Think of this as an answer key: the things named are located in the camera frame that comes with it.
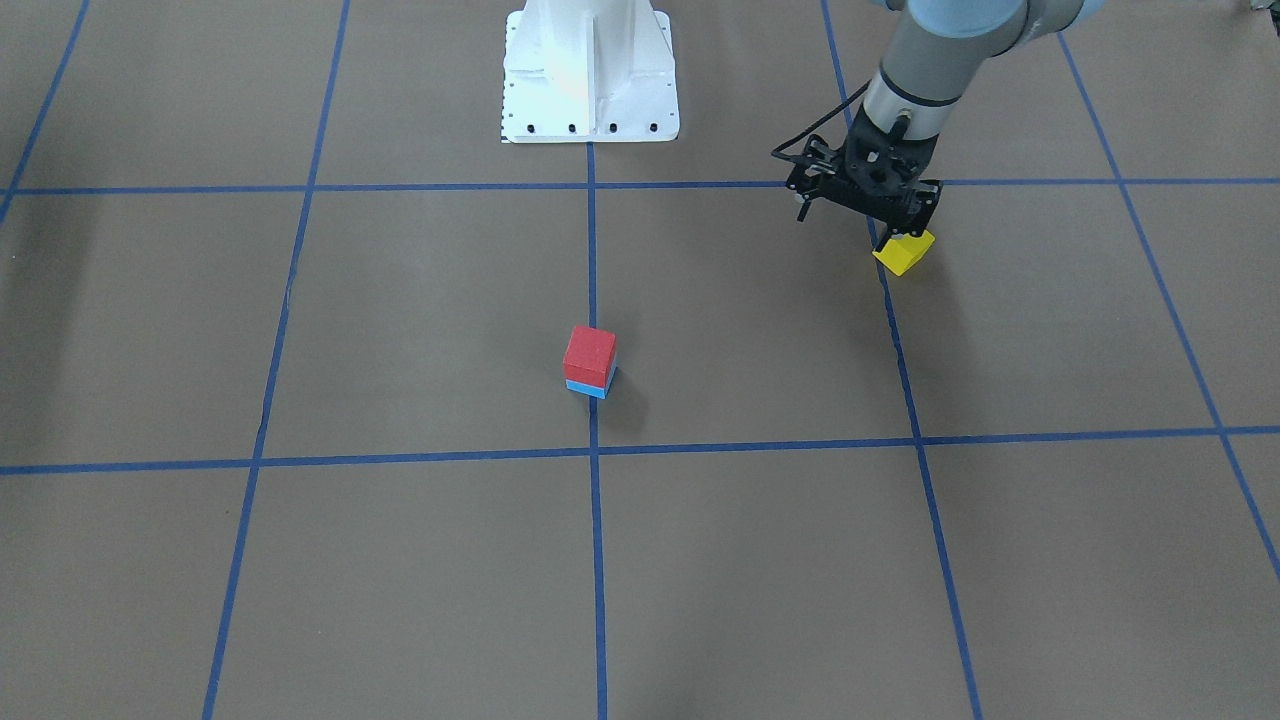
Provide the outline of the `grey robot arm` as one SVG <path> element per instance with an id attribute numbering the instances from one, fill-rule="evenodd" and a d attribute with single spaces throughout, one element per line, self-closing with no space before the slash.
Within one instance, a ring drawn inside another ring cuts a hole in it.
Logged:
<path id="1" fill-rule="evenodd" d="M 920 234 L 940 186 L 922 181 L 955 106 L 991 58 L 1080 24 L 1101 1 L 887 1 L 895 32 L 844 145 L 844 169 L 863 193 L 913 214 L 886 214 L 883 240 Z"/>

